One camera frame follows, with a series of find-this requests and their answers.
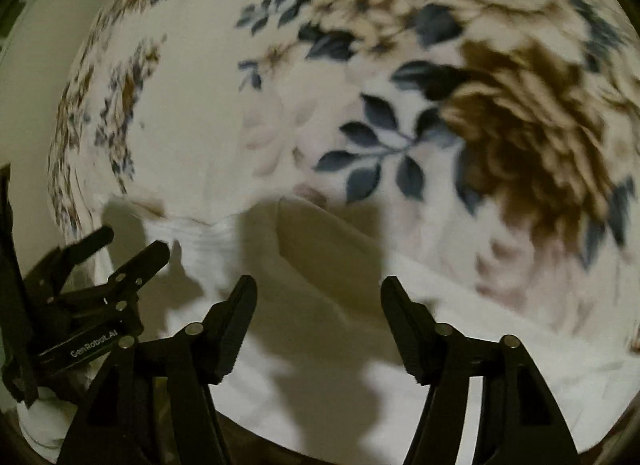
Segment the flower pattern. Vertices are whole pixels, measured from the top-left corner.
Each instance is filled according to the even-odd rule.
[[[640,40],[610,2],[108,0],[58,109],[56,221],[71,241],[114,196],[214,223],[293,193],[637,352]]]
[[[242,10],[237,26],[252,34],[271,15],[299,25],[293,41],[239,62],[241,90],[273,84],[277,91],[285,66],[303,59],[360,70],[352,80],[361,84],[359,115],[338,125],[338,148],[305,161],[317,174],[341,175],[347,204],[380,192],[390,160],[399,194],[423,202],[426,171],[413,150],[426,142],[457,146],[453,188],[471,215],[490,199],[504,224],[528,233],[537,250],[560,243],[585,270],[607,232],[624,247],[635,189],[629,172],[612,168],[604,116],[611,109],[627,120],[640,116],[640,69],[628,66],[625,37],[594,5],[292,0],[290,10],[286,1]],[[443,56],[442,48],[454,53]],[[362,71],[363,63],[370,67]],[[364,90],[385,73],[396,90],[423,99],[412,134],[399,126],[398,103]]]
[[[127,145],[127,133],[145,81],[153,75],[159,61],[159,45],[144,40],[126,64],[114,67],[111,71],[109,93],[104,99],[100,120],[95,128],[94,145],[107,151],[111,170],[123,194],[127,193],[125,180],[133,180],[135,172]]]

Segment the brown flower pattern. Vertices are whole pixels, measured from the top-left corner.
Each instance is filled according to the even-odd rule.
[[[506,55],[466,42],[462,55],[470,80],[442,117],[466,141],[466,182],[534,245],[557,236],[578,251],[583,219],[606,219],[612,189],[580,66],[537,44]]]
[[[129,60],[112,70],[111,92],[104,99],[104,108],[100,111],[100,120],[95,129],[94,145],[107,151],[111,171],[123,194],[127,193],[125,181],[133,179],[134,173],[127,143],[134,108],[146,80],[152,77],[158,67],[162,42],[142,40]]]
[[[94,66],[90,65],[67,83],[58,104],[56,131],[49,151],[49,197],[56,224],[65,232],[76,232],[80,224],[78,208],[73,199],[68,153],[78,150],[82,133],[90,121],[86,110],[86,94],[93,76]]]

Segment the bedsheet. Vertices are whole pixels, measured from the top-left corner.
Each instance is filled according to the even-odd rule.
[[[122,206],[171,242],[155,335],[256,275],[217,405],[284,447],[401,463],[424,394],[381,321],[397,273],[438,320],[521,335],[586,450],[640,389],[639,44],[616,0],[110,0],[52,211],[69,241]]]

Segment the white wall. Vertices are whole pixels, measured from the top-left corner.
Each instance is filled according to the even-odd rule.
[[[14,238],[23,273],[61,241],[47,208],[47,152],[71,63],[103,1],[34,0],[0,61],[0,164],[12,164]]]

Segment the white fabric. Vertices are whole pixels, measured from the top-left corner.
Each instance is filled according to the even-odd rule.
[[[55,463],[77,408],[59,400],[47,387],[39,387],[38,392],[40,398],[31,407],[23,401],[17,405],[20,431],[33,450]]]
[[[436,320],[467,336],[498,340],[517,334],[580,451],[606,435],[640,388],[637,359],[541,329],[404,255],[381,251],[302,200],[284,198],[214,226],[156,219],[141,209],[133,213],[144,225],[145,242],[166,241],[174,254],[177,242],[181,251],[180,261],[172,260],[141,292],[145,335],[167,336],[201,320],[239,275],[253,275],[254,321],[234,372],[212,387],[214,403],[250,431],[317,459],[400,464],[415,432],[428,389],[404,372],[382,317],[378,281],[386,275],[398,275],[412,299],[433,305]],[[116,237],[126,238],[126,230],[112,224]],[[132,230],[131,219],[125,225]],[[305,236],[297,235],[301,230]],[[108,254],[102,255],[97,281],[110,271]],[[193,282],[202,295],[181,304]],[[166,301],[176,299],[167,310]],[[474,382],[468,413],[476,415],[468,416],[460,464],[472,457],[480,402],[481,384]]]

